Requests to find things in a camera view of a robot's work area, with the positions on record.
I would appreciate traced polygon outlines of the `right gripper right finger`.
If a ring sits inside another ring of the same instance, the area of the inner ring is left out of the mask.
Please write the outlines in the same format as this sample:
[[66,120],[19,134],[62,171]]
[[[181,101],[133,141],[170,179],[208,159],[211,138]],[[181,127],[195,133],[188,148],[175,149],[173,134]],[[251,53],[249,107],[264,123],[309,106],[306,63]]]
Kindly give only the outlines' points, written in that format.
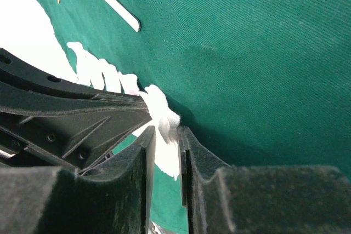
[[190,233],[350,233],[350,181],[327,165],[231,166],[177,131]]

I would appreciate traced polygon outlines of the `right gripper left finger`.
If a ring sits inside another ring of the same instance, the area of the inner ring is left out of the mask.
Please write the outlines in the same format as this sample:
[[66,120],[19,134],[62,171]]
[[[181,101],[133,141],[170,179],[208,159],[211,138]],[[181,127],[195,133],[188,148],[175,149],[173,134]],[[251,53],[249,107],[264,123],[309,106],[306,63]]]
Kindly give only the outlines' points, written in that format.
[[85,175],[1,168],[1,233],[147,233],[155,141],[149,126]]

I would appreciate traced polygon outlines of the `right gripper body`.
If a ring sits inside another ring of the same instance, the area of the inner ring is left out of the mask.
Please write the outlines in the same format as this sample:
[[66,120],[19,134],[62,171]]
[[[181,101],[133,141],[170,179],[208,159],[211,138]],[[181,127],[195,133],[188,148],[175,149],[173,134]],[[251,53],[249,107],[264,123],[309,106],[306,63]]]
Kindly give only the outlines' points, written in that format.
[[84,173],[149,120],[135,95],[66,81],[1,50],[2,165]]

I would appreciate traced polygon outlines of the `white gauze pad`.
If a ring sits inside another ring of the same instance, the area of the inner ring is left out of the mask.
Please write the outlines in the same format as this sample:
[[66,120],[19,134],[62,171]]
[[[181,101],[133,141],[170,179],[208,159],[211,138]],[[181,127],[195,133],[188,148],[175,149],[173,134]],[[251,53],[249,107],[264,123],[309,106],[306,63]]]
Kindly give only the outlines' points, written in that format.
[[165,94],[156,85],[150,85],[139,95],[148,107],[151,124],[155,126],[155,164],[174,180],[180,175],[177,129],[180,116],[168,106]]
[[90,81],[95,89],[121,93],[122,88],[116,67],[105,59],[98,59],[93,67]]
[[138,77],[135,74],[119,72],[118,77],[125,94],[139,96]]

